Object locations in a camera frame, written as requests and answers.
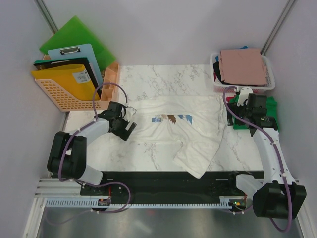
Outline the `white printed t shirt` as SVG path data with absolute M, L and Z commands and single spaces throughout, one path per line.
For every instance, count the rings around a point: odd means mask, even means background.
M 224 129 L 224 103 L 220 96 L 158 96 L 129 104 L 136 109 L 136 128 L 130 140 L 180 143 L 174 163 L 201 178 L 219 150 Z

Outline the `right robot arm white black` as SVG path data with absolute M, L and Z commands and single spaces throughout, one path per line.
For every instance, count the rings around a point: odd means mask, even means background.
M 228 192 L 244 192 L 253 203 L 258 217 L 295 219 L 307 196 L 304 186 L 297 185 L 288 170 L 279 144 L 276 119 L 267 114 L 267 97 L 250 93 L 243 103 L 228 103 L 228 124 L 245 125 L 260 154 L 264 181 L 251 174 L 237 174 L 227 182 Z

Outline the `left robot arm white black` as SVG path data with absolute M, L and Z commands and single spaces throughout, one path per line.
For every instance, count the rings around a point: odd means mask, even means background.
M 103 180 L 103 172 L 87 165 L 87 147 L 107 133 L 127 141 L 137 126 L 132 121 L 136 112 L 131 106 L 111 101 L 108 108 L 96 114 L 87 125 L 70 133 L 60 131 L 55 134 L 47 163 L 48 171 L 57 174 L 62 181 L 75 179 L 89 184 L 98 195 L 107 193 L 109 184 Z

